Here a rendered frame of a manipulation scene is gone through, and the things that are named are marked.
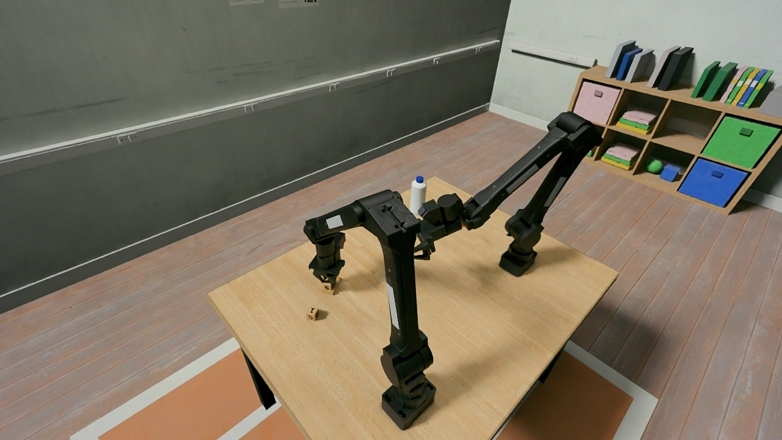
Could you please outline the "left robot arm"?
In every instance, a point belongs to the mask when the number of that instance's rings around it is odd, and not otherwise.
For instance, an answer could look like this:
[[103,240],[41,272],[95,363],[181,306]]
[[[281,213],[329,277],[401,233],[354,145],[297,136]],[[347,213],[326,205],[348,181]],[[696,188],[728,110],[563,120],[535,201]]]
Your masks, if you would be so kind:
[[305,221],[304,233],[313,240],[320,257],[335,251],[337,265],[346,241],[345,233],[340,232],[356,227],[368,229],[382,246],[391,335],[389,345],[382,349],[381,362],[393,384],[382,394],[382,401],[406,424],[436,393],[423,373],[433,364],[433,354],[427,336],[421,329],[418,332],[414,243],[416,234],[421,233],[421,222],[403,204],[398,191],[387,189]]

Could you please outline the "white plastic bottle with blue cap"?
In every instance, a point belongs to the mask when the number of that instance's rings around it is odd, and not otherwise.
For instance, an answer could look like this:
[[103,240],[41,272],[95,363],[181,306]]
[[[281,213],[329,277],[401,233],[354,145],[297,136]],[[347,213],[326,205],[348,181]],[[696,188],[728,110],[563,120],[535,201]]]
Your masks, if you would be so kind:
[[422,176],[418,176],[416,179],[412,182],[409,211],[413,212],[414,215],[419,215],[418,210],[425,203],[427,183]]

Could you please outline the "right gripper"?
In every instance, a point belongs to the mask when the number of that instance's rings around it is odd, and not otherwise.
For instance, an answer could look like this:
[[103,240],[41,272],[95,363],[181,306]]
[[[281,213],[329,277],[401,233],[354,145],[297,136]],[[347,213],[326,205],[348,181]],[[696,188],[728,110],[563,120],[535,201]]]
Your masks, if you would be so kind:
[[436,249],[434,247],[434,241],[438,241],[439,239],[441,239],[443,237],[446,237],[447,234],[445,236],[441,236],[441,237],[439,237],[439,238],[434,240],[433,237],[431,236],[431,234],[428,233],[428,229],[426,229],[426,227],[422,223],[421,218],[418,218],[418,220],[419,220],[419,222],[421,222],[421,233],[417,233],[416,236],[418,237],[419,242],[421,242],[421,243],[419,243],[419,245],[417,247],[414,247],[414,253],[419,252],[419,251],[422,250],[423,254],[415,255],[414,259],[416,259],[416,260],[423,260],[423,261],[429,261],[429,260],[431,260],[430,259],[430,254],[432,254],[433,252],[436,252]]

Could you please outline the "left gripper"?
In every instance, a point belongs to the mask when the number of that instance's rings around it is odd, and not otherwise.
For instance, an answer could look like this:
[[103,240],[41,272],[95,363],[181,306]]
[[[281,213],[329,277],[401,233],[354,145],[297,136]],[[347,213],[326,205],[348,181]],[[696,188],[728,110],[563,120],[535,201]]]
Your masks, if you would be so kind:
[[[318,256],[318,261],[316,261],[316,256]],[[320,279],[322,284],[328,277],[331,286],[334,287],[336,277],[340,275],[340,270],[345,266],[345,261],[340,259],[340,262],[335,265],[335,251],[327,257],[320,257],[318,254],[316,254],[316,256],[310,262],[309,269],[313,268],[313,275],[317,279]],[[323,278],[321,276],[323,276]]]

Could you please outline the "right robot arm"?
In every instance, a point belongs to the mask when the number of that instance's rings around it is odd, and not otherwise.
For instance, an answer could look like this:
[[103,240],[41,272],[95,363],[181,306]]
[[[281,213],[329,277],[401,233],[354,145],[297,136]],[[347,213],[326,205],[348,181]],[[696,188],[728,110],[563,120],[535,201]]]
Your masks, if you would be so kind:
[[433,239],[456,233],[462,224],[467,231],[483,226],[511,193],[561,153],[530,203],[505,223],[506,235],[514,240],[501,254],[501,261],[519,271],[530,264],[538,254],[533,253],[533,247],[540,241],[546,212],[579,163],[604,141],[592,122],[572,111],[561,112],[548,123],[547,129],[550,133],[544,139],[466,203],[462,203],[457,193],[442,195],[437,203],[434,199],[423,203],[418,213]]

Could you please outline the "tan shallow wooden tray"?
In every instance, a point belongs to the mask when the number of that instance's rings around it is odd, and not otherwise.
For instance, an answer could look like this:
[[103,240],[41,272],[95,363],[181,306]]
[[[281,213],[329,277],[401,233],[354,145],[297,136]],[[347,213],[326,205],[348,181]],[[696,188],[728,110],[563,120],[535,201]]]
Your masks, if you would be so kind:
[[330,290],[325,290],[325,289],[322,287],[322,288],[321,288],[321,292],[322,292],[322,293],[328,293],[329,295],[332,295],[332,296],[333,296],[333,295],[334,295],[334,293],[336,292],[336,289],[338,288],[338,286],[340,286],[340,282],[341,282],[341,281],[342,281],[342,278],[341,278],[340,276],[337,276],[337,277],[336,277],[335,286],[334,286],[334,288],[332,289],[332,291],[330,291]]

